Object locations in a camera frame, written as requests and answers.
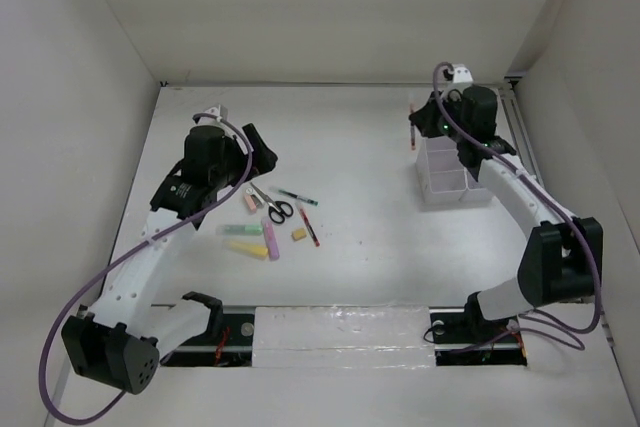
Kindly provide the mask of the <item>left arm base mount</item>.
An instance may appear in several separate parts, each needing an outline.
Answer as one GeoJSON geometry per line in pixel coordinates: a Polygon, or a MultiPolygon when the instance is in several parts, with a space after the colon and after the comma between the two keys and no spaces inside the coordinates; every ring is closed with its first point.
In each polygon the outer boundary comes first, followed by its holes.
{"type": "Polygon", "coordinates": [[[222,325],[215,337],[187,340],[162,360],[164,367],[251,367],[255,306],[224,306],[222,325]]]}

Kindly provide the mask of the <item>green pen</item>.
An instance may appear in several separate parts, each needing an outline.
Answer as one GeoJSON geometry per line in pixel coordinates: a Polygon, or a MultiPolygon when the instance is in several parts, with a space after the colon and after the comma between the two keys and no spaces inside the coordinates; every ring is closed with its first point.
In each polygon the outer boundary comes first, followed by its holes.
{"type": "Polygon", "coordinates": [[[286,189],[282,189],[282,188],[279,188],[279,187],[271,186],[270,190],[272,192],[274,192],[274,193],[277,193],[279,195],[288,197],[290,199],[294,199],[297,202],[300,202],[300,203],[303,203],[303,204],[311,205],[311,206],[314,206],[314,207],[319,205],[319,202],[314,200],[314,199],[311,199],[309,197],[303,196],[303,195],[298,194],[298,193],[291,192],[291,191],[286,190],[286,189]]]}

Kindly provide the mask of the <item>red pen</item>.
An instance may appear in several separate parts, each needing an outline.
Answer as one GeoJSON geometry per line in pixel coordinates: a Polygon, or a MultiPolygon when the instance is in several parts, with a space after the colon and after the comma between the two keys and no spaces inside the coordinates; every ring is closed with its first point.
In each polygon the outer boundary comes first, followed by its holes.
{"type": "Polygon", "coordinates": [[[305,208],[303,207],[303,205],[300,202],[296,202],[296,207],[297,207],[297,210],[298,210],[298,212],[299,212],[299,214],[300,214],[300,216],[301,216],[301,218],[302,218],[302,220],[303,220],[303,222],[305,224],[305,227],[306,227],[306,229],[307,229],[307,231],[308,231],[308,233],[309,233],[309,235],[310,235],[315,247],[320,247],[320,241],[319,241],[319,239],[317,237],[317,234],[316,234],[315,230],[313,229],[313,227],[311,225],[310,219],[309,219],[309,217],[307,215],[307,212],[306,212],[305,208]]]}
{"type": "MultiPolygon", "coordinates": [[[[411,117],[413,113],[414,113],[414,102],[409,101],[409,117],[411,117]]],[[[415,151],[416,150],[416,131],[415,131],[415,126],[411,122],[411,120],[409,121],[409,131],[410,131],[410,148],[412,151],[415,151]]]]}

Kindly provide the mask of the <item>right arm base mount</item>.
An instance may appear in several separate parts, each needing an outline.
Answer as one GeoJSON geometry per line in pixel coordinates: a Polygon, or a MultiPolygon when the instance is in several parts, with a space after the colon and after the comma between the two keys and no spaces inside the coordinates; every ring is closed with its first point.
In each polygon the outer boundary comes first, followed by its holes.
{"type": "Polygon", "coordinates": [[[526,366],[515,317],[486,320],[476,302],[464,307],[430,307],[423,340],[434,346],[438,367],[526,366]]]}

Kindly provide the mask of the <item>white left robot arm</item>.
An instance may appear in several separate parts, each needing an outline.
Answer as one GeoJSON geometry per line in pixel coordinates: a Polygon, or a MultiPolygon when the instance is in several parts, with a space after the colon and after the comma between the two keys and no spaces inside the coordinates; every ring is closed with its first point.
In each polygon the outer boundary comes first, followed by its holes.
{"type": "Polygon", "coordinates": [[[224,331],[221,300],[190,291],[168,311],[152,303],[177,256],[220,205],[222,189],[271,172],[277,155],[253,124],[228,134],[225,122],[200,122],[184,141],[183,157],[150,201],[141,234],[143,247],[123,262],[85,317],[70,316],[61,337],[75,373],[103,385],[139,394],[162,358],[190,339],[212,343],[224,331]]]}

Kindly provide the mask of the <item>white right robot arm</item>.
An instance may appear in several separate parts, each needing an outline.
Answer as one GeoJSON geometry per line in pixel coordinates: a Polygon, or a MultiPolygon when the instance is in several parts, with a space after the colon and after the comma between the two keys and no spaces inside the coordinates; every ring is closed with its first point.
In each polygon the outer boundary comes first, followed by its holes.
{"type": "Polygon", "coordinates": [[[435,320],[436,344],[459,344],[465,351],[519,331],[524,318],[571,337],[592,332],[602,310],[604,233],[593,217],[579,218],[562,207],[524,167],[516,149],[496,133],[497,97],[471,84],[435,90],[409,121],[428,139],[447,137],[471,177],[488,189],[527,238],[515,276],[469,295],[462,312],[435,320]],[[545,306],[590,297],[591,323],[572,327],[545,306]]]}

